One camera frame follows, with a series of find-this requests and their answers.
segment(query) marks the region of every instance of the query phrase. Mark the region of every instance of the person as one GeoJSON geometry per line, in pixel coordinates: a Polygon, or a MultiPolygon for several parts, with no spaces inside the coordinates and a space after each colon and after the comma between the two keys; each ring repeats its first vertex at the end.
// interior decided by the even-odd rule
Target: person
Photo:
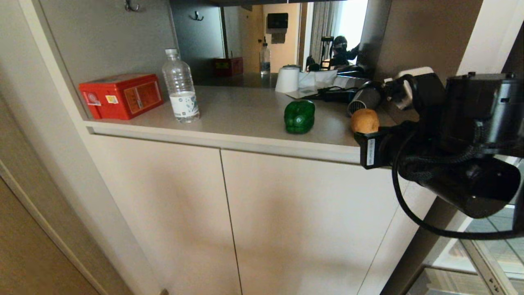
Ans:
{"type": "Polygon", "coordinates": [[[360,43],[350,51],[347,51],[347,39],[344,36],[338,36],[333,40],[333,58],[330,66],[338,68],[345,68],[350,65],[348,60],[353,60],[358,56],[358,48],[360,43]]]}

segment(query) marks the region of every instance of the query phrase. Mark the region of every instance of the mirror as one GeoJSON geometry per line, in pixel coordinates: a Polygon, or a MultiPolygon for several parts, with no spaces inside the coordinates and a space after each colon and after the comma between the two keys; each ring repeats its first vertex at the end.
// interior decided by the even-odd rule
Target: mirror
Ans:
{"type": "Polygon", "coordinates": [[[313,63],[311,69],[339,72],[358,65],[367,2],[217,7],[208,1],[171,0],[170,5],[181,57],[196,85],[274,88],[285,65],[305,71],[313,63]],[[323,36],[333,38],[323,41],[323,36]],[[271,52],[267,75],[260,73],[264,43],[271,52]]]}

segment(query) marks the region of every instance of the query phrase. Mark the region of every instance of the bottle cap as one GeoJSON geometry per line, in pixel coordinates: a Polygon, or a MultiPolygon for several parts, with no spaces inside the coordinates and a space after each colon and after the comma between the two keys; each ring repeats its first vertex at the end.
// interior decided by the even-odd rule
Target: bottle cap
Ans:
{"type": "Polygon", "coordinates": [[[166,49],[166,55],[167,56],[176,56],[178,54],[179,54],[179,52],[178,52],[177,48],[168,48],[168,49],[166,49]]]}

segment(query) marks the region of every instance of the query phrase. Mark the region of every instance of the toilet paper roll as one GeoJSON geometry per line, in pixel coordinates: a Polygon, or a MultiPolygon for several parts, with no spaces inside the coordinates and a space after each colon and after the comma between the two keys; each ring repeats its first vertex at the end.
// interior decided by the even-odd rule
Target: toilet paper roll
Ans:
{"type": "Polygon", "coordinates": [[[283,67],[278,71],[276,92],[292,92],[298,90],[298,73],[300,69],[296,67],[283,67]]]}

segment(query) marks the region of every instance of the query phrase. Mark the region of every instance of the curtain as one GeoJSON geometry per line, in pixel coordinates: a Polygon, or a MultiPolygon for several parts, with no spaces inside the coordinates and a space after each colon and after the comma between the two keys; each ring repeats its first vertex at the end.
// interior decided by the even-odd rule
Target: curtain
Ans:
{"type": "Polygon", "coordinates": [[[313,24],[311,28],[311,47],[309,54],[320,64],[323,36],[332,36],[333,22],[339,8],[339,1],[315,2],[313,6],[313,24]]]}

